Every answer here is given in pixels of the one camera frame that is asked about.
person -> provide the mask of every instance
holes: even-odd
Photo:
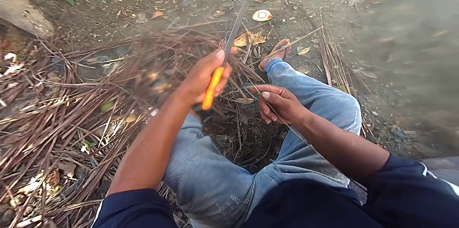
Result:
[[[129,147],[92,227],[176,227],[155,190],[162,180],[195,228],[457,227],[459,188],[359,137],[357,100],[295,71],[284,61],[289,51],[261,61],[270,84],[250,88],[261,92],[264,121],[292,127],[277,159],[249,173],[224,158],[188,113],[224,61],[218,49],[197,62]],[[225,66],[215,95],[231,73]],[[364,205],[347,177],[367,188]]]

dry grass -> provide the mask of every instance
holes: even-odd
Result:
[[[0,77],[0,113],[9,115],[0,120],[0,201],[9,202],[14,209],[10,228],[44,223],[82,228],[91,224],[106,192],[102,184],[110,184],[121,157],[151,112],[161,106],[204,52],[222,45],[219,36],[192,29],[196,27],[183,26],[76,52],[62,50],[57,38],[34,41],[24,49],[29,55],[27,63],[16,63],[10,73]],[[339,49],[322,27],[315,29],[329,84],[353,94]],[[117,59],[86,61],[118,48],[125,52]],[[225,113],[235,113],[236,139],[230,148],[234,162],[247,138],[242,123],[250,119],[261,130],[269,127],[241,111],[247,104],[240,101],[257,100],[246,84],[264,83],[254,64],[268,55],[262,55],[259,47],[239,51],[228,59],[234,73],[229,88],[211,111],[223,118]],[[94,69],[112,62],[110,73],[100,79],[78,76],[78,67]],[[56,70],[60,80],[49,78],[48,73]],[[33,104],[11,111],[12,105],[17,106],[15,100],[24,94],[35,97]],[[158,190],[173,199],[167,186]]]

hand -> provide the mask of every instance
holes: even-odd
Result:
[[[231,54],[234,53],[236,53],[236,47],[231,48]],[[202,102],[213,71],[222,65],[224,58],[224,51],[217,49],[198,60],[175,93],[179,94],[183,100],[188,101],[190,104]],[[232,69],[227,62],[224,67],[225,70],[223,71],[220,82],[215,87],[214,97],[223,92],[223,88],[226,86],[228,77],[231,74]]]
[[[304,117],[311,114],[289,90],[273,85],[256,85],[249,88],[252,92],[261,92],[259,97],[259,108],[261,118],[269,124],[271,120],[281,123],[300,123]]]

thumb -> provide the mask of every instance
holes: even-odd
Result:
[[[263,98],[269,102],[269,103],[273,103],[273,104],[276,104],[276,105],[283,105],[284,103],[286,103],[286,99],[276,93],[273,93],[273,92],[262,92],[261,93],[261,96],[263,96]]]

jeans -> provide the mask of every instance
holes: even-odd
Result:
[[[271,84],[290,90],[311,112],[359,134],[362,119],[353,96],[297,72],[280,58],[269,61],[264,69]],[[268,190],[290,179],[312,179],[333,187],[349,184],[348,178],[292,131],[277,159],[251,174],[223,157],[191,114],[175,139],[164,175],[164,182],[177,195],[177,205],[195,228],[242,225]]]

